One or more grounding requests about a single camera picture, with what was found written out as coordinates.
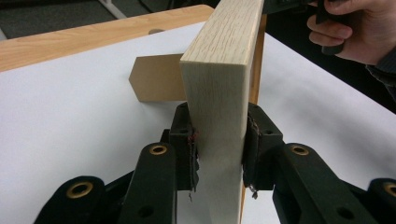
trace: brass insert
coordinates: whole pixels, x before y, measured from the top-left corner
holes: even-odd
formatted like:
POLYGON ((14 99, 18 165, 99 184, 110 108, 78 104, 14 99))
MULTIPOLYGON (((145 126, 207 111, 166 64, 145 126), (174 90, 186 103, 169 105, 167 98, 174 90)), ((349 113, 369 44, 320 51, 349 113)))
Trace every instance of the brass insert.
POLYGON ((391 183, 391 182, 384 183, 384 189, 388 194, 392 195, 393 197, 396 197, 396 184, 395 183, 391 183))
POLYGON ((149 153, 151 153, 152 155, 158 156, 158 155, 162 155, 163 153, 165 153, 168 150, 167 147, 165 146, 161 146, 161 145, 157 145, 157 146, 152 146, 149 149, 149 153))
POLYGON ((292 147, 291 151, 297 155, 300 155, 300 156, 306 156, 309 154, 308 149, 303 148, 303 147, 292 147))
POLYGON ((93 184, 88 181, 73 184, 66 192, 66 196, 71 199, 77 199, 89 194, 93 189, 93 184))

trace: wood grain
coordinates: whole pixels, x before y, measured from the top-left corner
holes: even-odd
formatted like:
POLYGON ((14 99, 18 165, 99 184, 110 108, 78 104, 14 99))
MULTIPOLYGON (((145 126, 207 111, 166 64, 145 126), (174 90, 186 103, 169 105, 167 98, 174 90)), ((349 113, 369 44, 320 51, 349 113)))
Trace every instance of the wood grain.
POLYGON ((215 224, 238 223, 249 78, 263 0, 222 0, 180 60, 215 224))
POLYGON ((262 51, 264 50, 266 23, 267 15, 262 15, 259 33, 257 34, 256 48, 254 49, 253 64, 251 65, 249 101, 255 105, 259 102, 260 79, 262 75, 262 51))
POLYGON ((0 42, 0 72, 79 53, 147 35, 206 21, 213 8, 185 7, 123 20, 31 35, 0 42))

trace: human hand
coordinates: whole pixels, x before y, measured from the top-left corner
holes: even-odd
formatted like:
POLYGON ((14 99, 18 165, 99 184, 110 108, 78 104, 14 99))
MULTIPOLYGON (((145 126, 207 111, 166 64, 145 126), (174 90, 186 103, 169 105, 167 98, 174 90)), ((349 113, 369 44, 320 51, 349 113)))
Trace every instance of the human hand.
POLYGON ((344 43, 338 57, 371 65, 396 47, 396 0, 325 0, 324 6, 333 15, 349 14, 348 22, 316 24, 316 15, 310 17, 307 26, 313 43, 326 47, 344 43))

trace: screw hole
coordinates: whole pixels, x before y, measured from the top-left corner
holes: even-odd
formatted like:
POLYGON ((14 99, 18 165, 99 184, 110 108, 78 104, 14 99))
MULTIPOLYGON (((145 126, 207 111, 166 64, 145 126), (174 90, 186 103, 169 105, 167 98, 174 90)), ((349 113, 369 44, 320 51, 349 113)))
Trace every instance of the screw hole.
POLYGON ((148 31, 148 34, 154 35, 154 34, 162 32, 162 31, 163 31, 162 29, 152 29, 152 30, 148 31))
POLYGON ((388 194, 396 197, 396 183, 386 182, 384 183, 384 189, 388 194))
POLYGON ((355 216, 353 216, 353 213, 349 209, 346 209, 345 207, 337 208, 337 213, 340 217, 343 217, 346 219, 353 219, 355 217, 355 216))
POLYGON ((291 151, 300 156, 306 156, 309 154, 309 151, 303 147, 292 147, 291 151))
POLYGON ((140 217, 150 217, 154 213, 154 209, 150 205, 143 206, 139 209, 137 214, 140 217))
POLYGON ((89 194, 92 189, 93 184, 91 182, 78 182, 70 186, 66 192, 66 196, 71 199, 81 198, 89 194))
POLYGON ((165 153, 167 148, 165 146, 153 146, 149 149, 149 153, 152 155, 158 156, 165 153))

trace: small wooden piece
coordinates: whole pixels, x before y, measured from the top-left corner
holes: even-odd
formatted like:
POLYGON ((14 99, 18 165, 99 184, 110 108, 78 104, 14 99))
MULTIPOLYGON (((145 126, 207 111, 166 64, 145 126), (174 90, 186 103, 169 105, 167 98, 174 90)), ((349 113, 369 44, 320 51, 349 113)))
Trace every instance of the small wooden piece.
POLYGON ((249 77, 262 5, 222 0, 180 60, 214 224, 240 220, 249 77))
POLYGON ((137 57, 129 81, 140 102, 185 101, 181 54, 137 57))

